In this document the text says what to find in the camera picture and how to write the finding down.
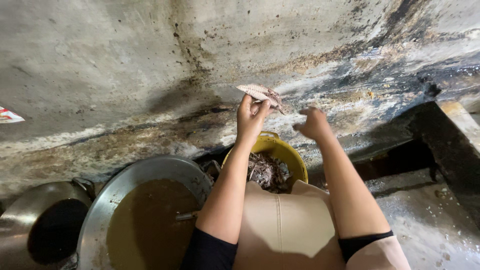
fish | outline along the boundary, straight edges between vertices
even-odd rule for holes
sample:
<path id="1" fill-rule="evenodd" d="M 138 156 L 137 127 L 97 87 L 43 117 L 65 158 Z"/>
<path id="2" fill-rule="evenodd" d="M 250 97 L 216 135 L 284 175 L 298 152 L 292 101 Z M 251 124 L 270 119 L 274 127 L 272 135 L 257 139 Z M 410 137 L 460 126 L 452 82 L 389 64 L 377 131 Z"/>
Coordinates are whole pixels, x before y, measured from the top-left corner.
<path id="1" fill-rule="evenodd" d="M 280 95 L 272 89 L 256 84 L 240 85 L 237 86 L 237 89 L 245 92 L 247 95 L 252 96 L 252 98 L 258 99 L 259 101 L 264 101 L 266 99 L 270 100 L 270 107 L 285 115 L 282 107 L 282 99 L 280 98 Z"/>

stained concrete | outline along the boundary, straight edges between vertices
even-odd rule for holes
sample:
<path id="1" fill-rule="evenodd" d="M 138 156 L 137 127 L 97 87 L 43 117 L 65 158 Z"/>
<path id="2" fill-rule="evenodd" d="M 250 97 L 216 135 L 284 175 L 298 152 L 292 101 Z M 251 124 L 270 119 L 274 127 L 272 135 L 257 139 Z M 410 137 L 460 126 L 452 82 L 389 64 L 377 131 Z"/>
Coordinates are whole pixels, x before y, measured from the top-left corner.
<path id="1" fill-rule="evenodd" d="M 0 105 L 26 121 L 0 126 L 0 197 L 221 150 L 235 139 L 232 86 L 245 83 L 283 96 L 287 115 L 265 129 L 311 167 L 320 156 L 290 128 L 308 105 L 352 152 L 394 146 L 406 126 L 382 129 L 404 112 L 478 92 L 479 11 L 471 0 L 2 1 Z M 357 140 L 370 134 L 385 136 Z"/>
<path id="2" fill-rule="evenodd" d="M 424 169 L 379 179 L 378 184 L 425 185 L 377 198 L 377 203 L 413 270 L 478 269 L 479 229 L 441 176 L 437 183 L 430 184 L 429 174 Z M 375 183 L 369 188 L 384 190 Z"/>

concrete floor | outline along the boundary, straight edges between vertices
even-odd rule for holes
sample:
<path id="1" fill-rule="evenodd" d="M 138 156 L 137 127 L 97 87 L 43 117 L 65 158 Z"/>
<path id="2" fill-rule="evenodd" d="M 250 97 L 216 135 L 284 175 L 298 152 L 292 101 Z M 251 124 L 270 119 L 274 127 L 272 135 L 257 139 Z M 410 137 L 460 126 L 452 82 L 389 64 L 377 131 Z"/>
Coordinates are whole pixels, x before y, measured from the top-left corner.
<path id="1" fill-rule="evenodd" d="M 423 169 L 367 185 L 374 194 L 400 186 L 400 191 L 378 196 L 377 203 L 413 270 L 479 269 L 480 231 L 441 176 L 436 178 L 437 183 Z"/>

murky liquid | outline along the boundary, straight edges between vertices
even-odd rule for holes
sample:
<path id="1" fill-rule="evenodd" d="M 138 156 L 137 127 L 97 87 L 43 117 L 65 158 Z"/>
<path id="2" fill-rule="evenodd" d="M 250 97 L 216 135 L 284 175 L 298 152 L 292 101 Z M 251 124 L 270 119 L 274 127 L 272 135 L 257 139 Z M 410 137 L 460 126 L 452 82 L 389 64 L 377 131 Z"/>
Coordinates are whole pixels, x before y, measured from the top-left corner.
<path id="1" fill-rule="evenodd" d="M 175 216 L 196 210 L 195 197 L 177 181 L 151 180 L 133 189 L 113 212 L 108 227 L 112 267 L 178 269 L 196 219 L 175 221 Z"/>

dirty wall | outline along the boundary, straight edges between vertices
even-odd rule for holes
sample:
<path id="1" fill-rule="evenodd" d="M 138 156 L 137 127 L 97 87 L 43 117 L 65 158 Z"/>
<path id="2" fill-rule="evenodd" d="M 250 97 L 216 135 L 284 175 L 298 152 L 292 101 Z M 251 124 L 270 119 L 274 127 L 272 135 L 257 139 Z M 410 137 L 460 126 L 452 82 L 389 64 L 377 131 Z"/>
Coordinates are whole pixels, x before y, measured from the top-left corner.
<path id="1" fill-rule="evenodd" d="M 478 91 L 479 13 L 474 0 L 4 0 L 0 106 L 26 121 L 0 126 L 0 198 L 221 150 L 238 84 L 282 95 L 287 114 L 265 129 L 309 168 L 321 156 L 291 130 L 309 105 L 347 151 L 408 139 L 403 112 Z M 349 139 L 361 134 L 377 136 Z"/>

